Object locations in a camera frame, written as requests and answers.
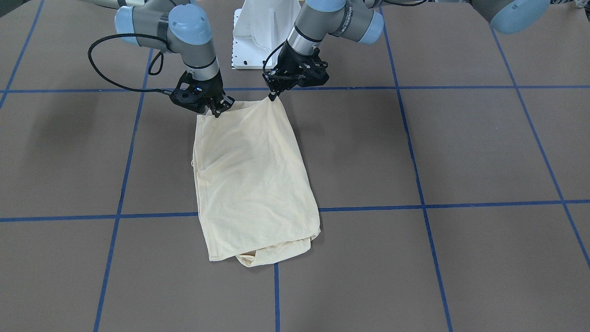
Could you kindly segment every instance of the white bracket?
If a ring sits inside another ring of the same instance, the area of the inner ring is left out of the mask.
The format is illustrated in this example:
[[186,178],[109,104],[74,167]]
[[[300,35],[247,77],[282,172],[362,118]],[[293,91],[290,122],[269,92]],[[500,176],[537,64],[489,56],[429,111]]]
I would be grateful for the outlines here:
[[[261,69],[263,61],[289,35],[297,14],[298,0],[245,0],[234,12],[233,69]],[[277,63],[277,54],[267,68]]]

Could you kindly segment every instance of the gray tabletop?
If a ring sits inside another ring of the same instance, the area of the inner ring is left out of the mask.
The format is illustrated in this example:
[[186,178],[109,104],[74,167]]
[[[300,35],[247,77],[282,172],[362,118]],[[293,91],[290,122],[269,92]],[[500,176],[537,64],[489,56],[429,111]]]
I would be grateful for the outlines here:
[[[226,91],[240,0],[199,1]],[[114,10],[0,18],[0,331],[590,330],[590,24],[552,5],[497,35],[467,4],[382,10],[374,45],[327,38],[331,79],[281,96],[320,207],[310,252],[208,262],[196,115],[90,67]],[[122,41],[97,65],[173,87]]]

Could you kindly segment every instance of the black wire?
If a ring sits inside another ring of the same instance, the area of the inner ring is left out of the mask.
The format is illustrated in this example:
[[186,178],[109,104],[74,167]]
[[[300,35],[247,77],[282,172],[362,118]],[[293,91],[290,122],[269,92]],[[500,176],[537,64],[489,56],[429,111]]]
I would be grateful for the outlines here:
[[[157,60],[158,58],[160,58],[160,69],[158,69],[158,71],[157,71],[157,72],[155,72],[155,73],[152,73],[152,68],[153,68],[153,65],[156,63],[156,60]],[[152,76],[156,76],[156,75],[158,75],[159,73],[161,73],[161,72],[162,72],[162,67],[164,67],[164,53],[162,53],[162,51],[160,51],[160,52],[158,52],[158,53],[156,54],[156,56],[155,56],[155,57],[152,59],[152,62],[150,62],[150,64],[149,64],[149,68],[147,68],[147,73],[148,73],[148,74],[150,74],[150,75],[152,75]]]
[[421,5],[424,2],[428,2],[428,0],[422,0],[420,2],[417,2],[416,4],[399,4],[397,2],[393,2],[391,0],[384,0],[385,3],[390,4],[390,5],[396,5],[396,6],[405,6],[405,7],[413,7],[413,6],[417,6],[417,5]]
[[171,92],[168,90],[163,90],[163,89],[134,89],[132,87],[128,87],[128,86],[124,86],[122,84],[119,84],[113,80],[111,80],[110,78],[106,77],[99,69],[98,67],[96,67],[96,65],[94,64],[94,60],[92,60],[92,51],[94,50],[94,48],[107,40],[111,40],[111,39],[115,39],[115,38],[124,38],[124,37],[142,37],[142,38],[148,38],[148,39],[155,39],[158,41],[161,41],[164,43],[164,45],[166,45],[166,48],[168,48],[168,42],[160,37],[155,37],[152,35],[145,35],[145,34],[116,34],[116,35],[108,35],[106,37],[103,37],[95,42],[92,43],[92,45],[88,48],[88,60],[90,60],[90,64],[92,65],[92,68],[94,68],[94,71],[96,71],[96,73],[102,77],[105,81],[118,86],[122,89],[125,90],[129,90],[129,91],[133,91],[133,92],[159,92],[159,93],[163,93],[165,95],[169,95]]
[[277,48],[274,49],[274,51],[272,51],[268,57],[266,58],[266,61],[262,62],[262,71],[263,73],[272,78],[272,79],[279,79],[279,80],[297,80],[300,79],[302,77],[305,77],[305,75],[299,75],[299,74],[293,74],[291,76],[279,76],[279,75],[272,75],[270,73],[270,71],[266,71],[266,64],[268,63],[268,61],[270,60],[270,57],[273,56],[273,54],[275,54],[279,48],[281,48],[283,46],[285,42],[283,41],[279,46],[277,46]]

